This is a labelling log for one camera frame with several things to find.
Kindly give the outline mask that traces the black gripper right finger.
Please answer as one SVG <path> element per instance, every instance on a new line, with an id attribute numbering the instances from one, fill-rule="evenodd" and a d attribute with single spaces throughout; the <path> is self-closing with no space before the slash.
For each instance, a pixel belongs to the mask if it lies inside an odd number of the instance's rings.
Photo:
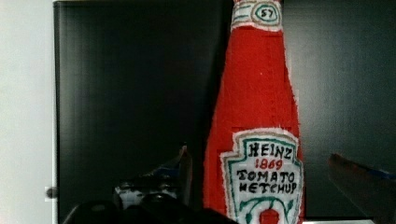
<path id="1" fill-rule="evenodd" d="M 329 178 L 374 224 L 395 224 L 395 174 L 332 154 Z"/>

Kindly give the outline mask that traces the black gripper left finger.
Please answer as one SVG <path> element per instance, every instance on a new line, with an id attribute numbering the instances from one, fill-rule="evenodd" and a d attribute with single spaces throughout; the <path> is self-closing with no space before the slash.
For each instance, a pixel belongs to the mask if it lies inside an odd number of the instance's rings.
<path id="1" fill-rule="evenodd" d="M 192 157 L 187 146 L 179 152 L 179 180 L 181 184 L 182 202 L 188 205 L 191 196 Z"/>

